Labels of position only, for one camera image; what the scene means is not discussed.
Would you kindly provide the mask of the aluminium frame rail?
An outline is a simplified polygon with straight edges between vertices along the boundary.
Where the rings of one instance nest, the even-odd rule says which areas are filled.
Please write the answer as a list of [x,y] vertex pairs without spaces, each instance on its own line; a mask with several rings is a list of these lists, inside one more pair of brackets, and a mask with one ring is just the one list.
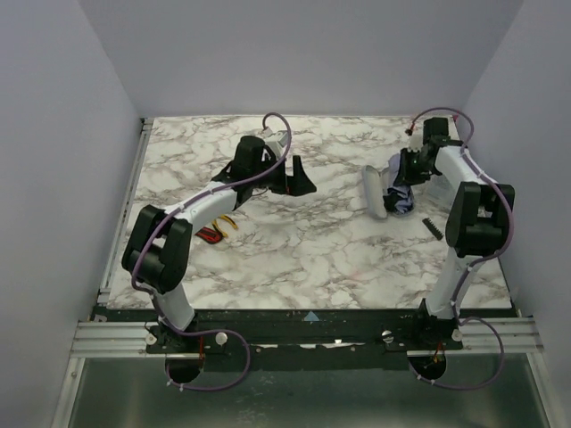
[[80,322],[72,340],[72,358],[143,358],[157,338],[143,322]]

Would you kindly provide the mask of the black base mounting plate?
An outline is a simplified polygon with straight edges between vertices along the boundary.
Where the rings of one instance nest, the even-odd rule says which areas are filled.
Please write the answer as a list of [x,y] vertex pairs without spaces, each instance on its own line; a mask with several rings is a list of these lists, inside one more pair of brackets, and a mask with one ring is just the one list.
[[143,355],[207,371],[405,370],[410,351],[462,347],[455,321],[429,321],[416,309],[200,309],[188,336],[150,309],[97,307],[92,318],[141,326]]

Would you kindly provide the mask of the lavender folding umbrella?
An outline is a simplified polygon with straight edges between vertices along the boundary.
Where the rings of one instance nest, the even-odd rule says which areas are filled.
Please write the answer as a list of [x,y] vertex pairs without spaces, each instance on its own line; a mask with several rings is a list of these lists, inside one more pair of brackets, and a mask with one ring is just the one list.
[[385,179],[385,191],[383,195],[384,206],[388,213],[397,217],[410,214],[414,208],[414,195],[409,185],[396,185],[395,178],[400,170],[401,155],[394,154],[388,161],[387,167],[383,170]]

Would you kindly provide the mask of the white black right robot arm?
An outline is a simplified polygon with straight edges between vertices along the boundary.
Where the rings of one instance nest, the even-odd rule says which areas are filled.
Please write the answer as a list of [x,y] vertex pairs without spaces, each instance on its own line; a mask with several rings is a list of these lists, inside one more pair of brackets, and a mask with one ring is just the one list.
[[502,254],[514,232],[515,189],[489,178],[472,159],[465,141],[450,135],[445,117],[426,119],[421,145],[403,149],[393,183],[420,185],[444,177],[455,191],[444,237],[448,253],[426,312],[438,319],[458,315],[467,288],[479,268]]

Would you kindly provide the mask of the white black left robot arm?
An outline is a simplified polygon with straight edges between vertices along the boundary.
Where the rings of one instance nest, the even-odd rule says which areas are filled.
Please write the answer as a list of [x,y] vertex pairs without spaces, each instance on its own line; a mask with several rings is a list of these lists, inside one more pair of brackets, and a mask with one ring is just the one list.
[[166,208],[146,205],[139,211],[121,265],[174,329],[186,330],[194,318],[182,282],[200,229],[240,208],[256,189],[294,197],[317,191],[300,156],[293,157],[293,174],[286,174],[290,145],[285,131],[243,136],[234,159],[200,193]]

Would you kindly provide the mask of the red black cutter tool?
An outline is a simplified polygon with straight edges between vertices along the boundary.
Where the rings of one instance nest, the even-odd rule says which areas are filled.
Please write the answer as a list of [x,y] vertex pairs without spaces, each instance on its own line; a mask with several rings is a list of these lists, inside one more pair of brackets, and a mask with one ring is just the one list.
[[194,235],[208,244],[217,244],[224,239],[224,235],[219,230],[207,226],[199,229]]

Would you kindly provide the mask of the black comb strip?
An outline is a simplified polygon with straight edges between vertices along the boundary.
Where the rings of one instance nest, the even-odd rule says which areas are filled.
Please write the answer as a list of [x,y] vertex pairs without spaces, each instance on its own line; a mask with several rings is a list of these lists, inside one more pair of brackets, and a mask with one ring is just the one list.
[[443,232],[436,226],[431,218],[423,218],[422,223],[437,241],[443,239]]

